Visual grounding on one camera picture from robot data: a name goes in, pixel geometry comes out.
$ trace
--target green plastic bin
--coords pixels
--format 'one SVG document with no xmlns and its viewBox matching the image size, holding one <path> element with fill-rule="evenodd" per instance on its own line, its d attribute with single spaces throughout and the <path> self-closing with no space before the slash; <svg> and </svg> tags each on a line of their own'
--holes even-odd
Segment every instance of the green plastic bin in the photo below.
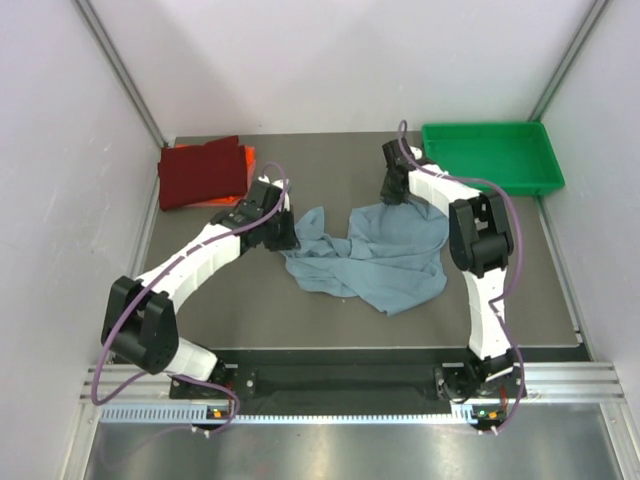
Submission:
<svg viewBox="0 0 640 480">
<path fill-rule="evenodd" d="M 422 138 L 427 156 L 442 169 L 490 180 L 511 195 L 546 195 L 564 186 L 541 123 L 428 124 Z"/>
</svg>

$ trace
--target gray table surface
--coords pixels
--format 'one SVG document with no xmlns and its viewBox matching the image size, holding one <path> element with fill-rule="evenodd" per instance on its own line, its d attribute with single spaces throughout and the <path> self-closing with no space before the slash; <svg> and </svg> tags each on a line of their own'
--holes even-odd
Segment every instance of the gray table surface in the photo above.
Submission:
<svg viewBox="0 0 640 480">
<path fill-rule="evenodd" d="M 258 169 L 279 162 L 292 181 L 296 218 L 322 205 L 327 231 L 345 236 L 351 209 L 379 201 L 385 173 L 380 146 L 394 133 L 244 136 L 257 149 Z M 414 144 L 421 144 L 414 133 Z M 209 138 L 181 138 L 198 144 Z M 524 234 L 519 287 L 506 302 L 506 319 L 520 344 L 576 345 L 576 337 L 532 198 L 515 204 Z M 191 240 L 215 208 L 158 212 L 146 269 Z M 462 347 L 470 332 L 468 297 L 448 249 L 442 251 L 447 287 L 434 300 L 387 317 L 359 298 L 300 290 L 284 257 L 262 247 L 224 267 L 178 313 L 181 336 L 217 348 Z"/>
</svg>

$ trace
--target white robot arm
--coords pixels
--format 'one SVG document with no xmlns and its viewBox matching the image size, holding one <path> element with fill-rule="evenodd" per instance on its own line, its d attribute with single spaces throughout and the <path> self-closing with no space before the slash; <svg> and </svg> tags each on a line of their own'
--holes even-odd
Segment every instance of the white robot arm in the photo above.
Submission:
<svg viewBox="0 0 640 480">
<path fill-rule="evenodd" d="M 411 147 L 414 158 L 427 172 L 413 168 L 404 159 L 398 142 L 382 147 L 387 175 L 381 198 L 387 204 L 399 204 L 412 194 L 449 217 L 451 256 L 462 271 L 469 293 L 469 349 L 476 357 L 474 375 L 479 383 L 492 381 L 513 370 L 511 345 L 489 303 L 504 290 L 507 257 L 513 251 L 504 204 L 495 192 L 484 193 L 443 178 L 446 172 L 421 160 L 422 151 Z M 504 303 L 498 301 L 493 306 L 504 318 Z"/>
<path fill-rule="evenodd" d="M 135 280 L 119 278 L 111 287 L 102 343 L 131 300 L 155 282 L 122 325 L 111 351 L 150 374 L 182 374 L 217 383 L 224 376 L 224 365 L 213 352 L 178 335 L 176 313 L 208 278 L 248 249 L 261 243 L 272 251 L 299 246 L 286 193 L 275 215 L 246 229 L 277 206 L 282 190 L 282 181 L 272 183 L 267 177 L 260 177 L 251 185 L 246 199 L 233 210 L 218 213 L 196 238 L 162 265 Z M 232 233 L 241 227 L 245 231 Z"/>
</svg>

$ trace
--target wrinkled fabric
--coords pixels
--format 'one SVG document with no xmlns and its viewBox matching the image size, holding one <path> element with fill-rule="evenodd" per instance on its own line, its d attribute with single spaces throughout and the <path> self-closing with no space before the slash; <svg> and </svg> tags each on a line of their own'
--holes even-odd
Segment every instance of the wrinkled fabric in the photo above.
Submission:
<svg viewBox="0 0 640 480">
<path fill-rule="evenodd" d="M 282 253 L 287 271 L 307 292 L 358 296 L 390 316 L 434 298 L 447 283 L 440 249 L 449 222 L 433 206 L 356 208 L 346 239 L 325 233 L 322 207 L 307 212 L 295 228 L 300 249 Z"/>
</svg>

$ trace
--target red cloth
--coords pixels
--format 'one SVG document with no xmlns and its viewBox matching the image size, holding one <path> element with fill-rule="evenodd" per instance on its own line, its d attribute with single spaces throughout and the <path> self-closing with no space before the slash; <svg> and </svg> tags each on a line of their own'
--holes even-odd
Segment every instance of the red cloth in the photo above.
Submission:
<svg viewBox="0 0 640 480">
<path fill-rule="evenodd" d="M 237 136 L 204 145 L 163 148 L 158 163 L 161 210 L 245 195 L 247 164 Z"/>
</svg>

